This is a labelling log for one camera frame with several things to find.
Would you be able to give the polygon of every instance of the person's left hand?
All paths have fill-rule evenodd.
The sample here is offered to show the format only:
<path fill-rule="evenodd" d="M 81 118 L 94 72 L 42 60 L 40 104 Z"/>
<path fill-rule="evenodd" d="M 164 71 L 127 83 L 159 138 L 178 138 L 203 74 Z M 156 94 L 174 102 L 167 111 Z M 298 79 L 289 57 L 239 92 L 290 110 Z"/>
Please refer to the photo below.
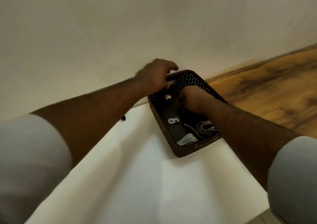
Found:
<path fill-rule="evenodd" d="M 171 70 L 178 70 L 178 66 L 172 61 L 163 59 L 155 59 L 141 69 L 135 75 L 135 78 L 140 81 L 142 89 L 144 90 L 144 96 L 168 88 L 166 75 L 169 74 Z"/>

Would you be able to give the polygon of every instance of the forearm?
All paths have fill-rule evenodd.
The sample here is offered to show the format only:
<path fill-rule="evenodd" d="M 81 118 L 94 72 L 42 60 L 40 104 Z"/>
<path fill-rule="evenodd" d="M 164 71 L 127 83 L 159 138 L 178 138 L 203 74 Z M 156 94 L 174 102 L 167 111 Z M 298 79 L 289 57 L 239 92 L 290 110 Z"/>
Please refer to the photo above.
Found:
<path fill-rule="evenodd" d="M 300 134 L 210 97 L 206 117 L 256 180 L 267 190 L 268 170 L 277 152 Z"/>
<path fill-rule="evenodd" d="M 75 166 L 145 93 L 136 78 L 39 109 L 66 141 Z"/>

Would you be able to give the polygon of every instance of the person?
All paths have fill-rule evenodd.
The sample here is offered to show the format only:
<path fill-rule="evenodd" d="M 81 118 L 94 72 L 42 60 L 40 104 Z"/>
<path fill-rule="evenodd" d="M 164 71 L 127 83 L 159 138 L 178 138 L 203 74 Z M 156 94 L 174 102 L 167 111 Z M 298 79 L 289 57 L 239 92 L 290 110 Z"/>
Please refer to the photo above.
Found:
<path fill-rule="evenodd" d="M 141 98 L 168 88 L 178 66 L 155 59 L 135 77 L 43 107 L 0 126 L 0 223 L 24 223 Z M 198 86 L 180 93 L 186 109 L 206 116 L 268 192 L 286 223 L 317 223 L 316 140 L 214 99 Z"/>

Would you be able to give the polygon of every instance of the beige wall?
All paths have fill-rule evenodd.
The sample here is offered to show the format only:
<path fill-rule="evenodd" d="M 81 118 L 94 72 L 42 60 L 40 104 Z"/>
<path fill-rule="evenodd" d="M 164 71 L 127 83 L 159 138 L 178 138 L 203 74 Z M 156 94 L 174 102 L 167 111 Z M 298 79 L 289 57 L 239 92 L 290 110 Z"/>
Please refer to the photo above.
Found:
<path fill-rule="evenodd" d="M 0 121 L 133 76 L 204 78 L 317 42 L 317 0 L 0 0 Z"/>

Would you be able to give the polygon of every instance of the wood plank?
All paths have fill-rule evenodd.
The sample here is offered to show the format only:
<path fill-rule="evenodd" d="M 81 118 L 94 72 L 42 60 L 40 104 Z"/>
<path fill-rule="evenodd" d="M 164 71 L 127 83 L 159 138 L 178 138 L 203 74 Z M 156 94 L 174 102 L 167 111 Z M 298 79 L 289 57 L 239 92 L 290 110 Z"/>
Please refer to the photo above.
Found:
<path fill-rule="evenodd" d="M 317 138 L 317 47 L 213 78 L 229 103 Z"/>

